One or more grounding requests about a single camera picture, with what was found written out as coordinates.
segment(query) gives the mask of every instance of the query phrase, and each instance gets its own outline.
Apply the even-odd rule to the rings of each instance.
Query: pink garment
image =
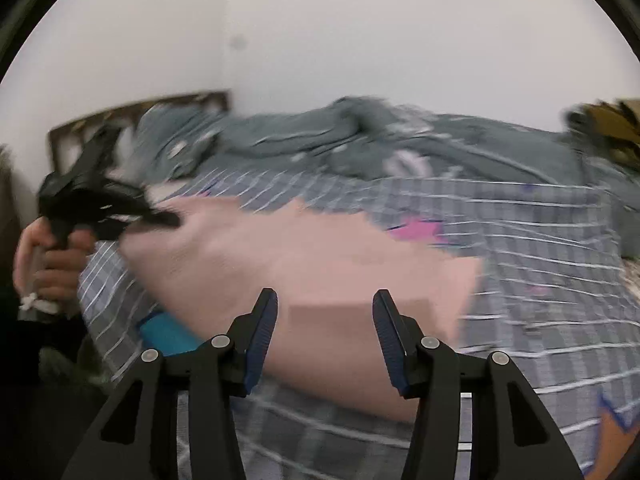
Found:
[[[120,251],[149,293],[186,326],[202,338],[224,333],[269,286],[278,294],[278,322],[266,371],[348,407],[412,416],[406,409],[415,411],[413,405],[389,401],[398,394],[372,322],[372,297],[388,288],[425,334],[455,344],[477,258],[398,241],[364,213],[319,213],[300,200],[270,214],[240,211],[232,198],[178,198],[164,206],[183,216],[183,226],[132,230]],[[362,384],[367,395],[358,390]]]

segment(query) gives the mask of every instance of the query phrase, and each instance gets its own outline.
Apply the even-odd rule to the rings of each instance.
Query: metal screw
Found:
[[[437,337],[427,336],[421,339],[420,344],[429,350],[433,350],[440,346],[440,340]]]
[[[504,352],[496,352],[491,356],[491,359],[493,359],[497,365],[505,365],[509,362],[509,356]]]
[[[149,350],[145,350],[142,352],[142,360],[145,363],[151,363],[158,359],[159,353],[155,348],[150,348]]]
[[[229,339],[226,335],[217,335],[215,338],[211,340],[211,346],[214,348],[224,348],[229,343],[231,343],[231,339]]]

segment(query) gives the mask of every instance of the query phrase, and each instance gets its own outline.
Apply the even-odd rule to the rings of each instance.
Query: finger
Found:
[[[43,288],[63,287],[78,289],[79,274],[72,270],[39,270],[33,277],[33,286],[37,292]]]
[[[91,229],[76,229],[69,235],[69,248],[79,249],[86,254],[95,251],[95,236]]]
[[[46,218],[38,218],[22,231],[14,256],[14,285],[20,295],[24,295],[29,280],[34,248],[52,247],[55,243]]]
[[[44,253],[43,260],[46,269],[81,272],[85,269],[89,257],[80,249],[68,249],[66,251],[47,251]]]
[[[63,286],[50,286],[41,288],[38,295],[43,300],[49,301],[72,301],[78,297],[78,291],[75,288],[64,288]]]

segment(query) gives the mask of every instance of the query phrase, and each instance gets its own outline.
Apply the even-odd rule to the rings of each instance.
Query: bed frame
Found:
[[[63,152],[69,148],[82,148],[94,131],[105,122],[115,122],[132,126],[134,131],[149,109],[157,104],[199,105],[202,108],[217,108],[223,112],[230,110],[230,93],[222,91],[202,91],[193,94],[176,94],[156,97],[108,108],[77,118],[49,131],[49,161],[53,171],[64,172]]]

